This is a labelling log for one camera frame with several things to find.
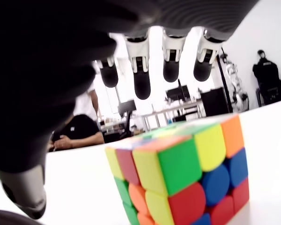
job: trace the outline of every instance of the black t-shirt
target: black t-shirt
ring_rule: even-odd
[[[55,131],[52,141],[59,140],[61,135],[65,135],[72,140],[83,139],[95,135],[99,131],[98,125],[90,117],[81,114],[74,116],[60,131]]]
[[[267,59],[260,59],[258,64],[253,66],[253,72],[259,84],[276,86],[280,83],[277,65]]]

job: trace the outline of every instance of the white wall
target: white wall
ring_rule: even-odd
[[[243,88],[249,94],[250,108],[258,107],[255,94],[258,83],[252,67],[259,60],[259,49],[277,64],[281,79],[281,0],[261,0],[223,48],[237,64]]]

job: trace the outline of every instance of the yellow square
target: yellow square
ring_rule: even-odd
[[[146,191],[146,203],[153,220],[161,225],[174,225],[168,198]]]
[[[225,159],[226,146],[221,125],[212,126],[194,136],[201,169],[209,172]]]
[[[114,148],[107,147],[105,148],[105,153],[111,168],[111,172],[114,177],[124,180],[120,165],[118,163],[118,158],[116,155],[116,150]]]
[[[165,187],[157,153],[134,150],[132,155],[142,187],[167,196],[168,191]]]

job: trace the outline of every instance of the table leg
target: table leg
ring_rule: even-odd
[[[160,123],[159,123],[158,115],[155,115],[155,120],[156,120],[156,123],[157,123],[157,127],[160,128]]]
[[[147,119],[148,131],[151,131],[151,127],[150,127],[150,123],[149,123],[149,119],[148,119],[148,117],[146,117],[146,119]]]
[[[148,132],[148,126],[147,126],[147,123],[146,123],[146,117],[142,117],[141,120],[142,120],[142,124],[144,126],[144,129],[145,129],[145,132]]]
[[[164,115],[164,118],[165,118],[165,122],[166,122],[166,124],[168,125],[169,123],[168,123],[168,118],[167,118],[167,115],[165,114],[165,112],[163,113],[163,115]]]

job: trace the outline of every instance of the white table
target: white table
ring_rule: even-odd
[[[229,225],[281,225],[281,102],[241,114],[250,202]],[[129,225],[104,146],[48,154],[44,225]],[[0,209],[23,213],[0,185]]]
[[[152,112],[152,113],[149,113],[149,114],[139,115],[139,117],[141,117],[141,119],[142,119],[142,123],[143,123],[145,131],[150,131],[151,127],[150,127],[149,121],[148,121],[149,116],[155,116],[155,119],[156,119],[156,122],[157,122],[157,127],[160,128],[159,120],[158,120],[158,117],[157,117],[159,114],[163,114],[164,118],[165,118],[165,121],[168,123],[168,119],[166,117],[167,112],[171,112],[171,111],[175,111],[175,110],[179,110],[179,109],[187,109],[187,108],[192,108],[192,107],[198,108],[201,103],[202,103],[202,99],[196,100],[195,102],[185,102],[181,105],[173,106],[173,107],[163,109],[163,110],[160,110],[160,111],[155,111],[155,112]]]

